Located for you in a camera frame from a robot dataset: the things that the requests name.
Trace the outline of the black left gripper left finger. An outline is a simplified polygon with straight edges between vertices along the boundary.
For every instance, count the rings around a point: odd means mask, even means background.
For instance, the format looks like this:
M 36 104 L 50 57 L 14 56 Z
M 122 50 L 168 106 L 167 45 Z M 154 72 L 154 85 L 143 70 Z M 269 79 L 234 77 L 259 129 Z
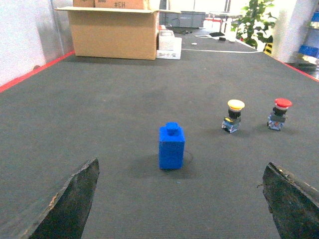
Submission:
M 100 174 L 99 160 L 88 160 L 65 182 L 22 239 L 80 239 Z

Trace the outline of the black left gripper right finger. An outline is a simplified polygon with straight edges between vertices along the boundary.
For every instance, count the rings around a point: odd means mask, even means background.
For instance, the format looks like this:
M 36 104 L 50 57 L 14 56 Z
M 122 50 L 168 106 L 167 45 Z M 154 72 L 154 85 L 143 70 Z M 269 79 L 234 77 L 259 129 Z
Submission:
M 282 239 L 319 237 L 319 191 L 287 169 L 270 162 L 263 195 Z

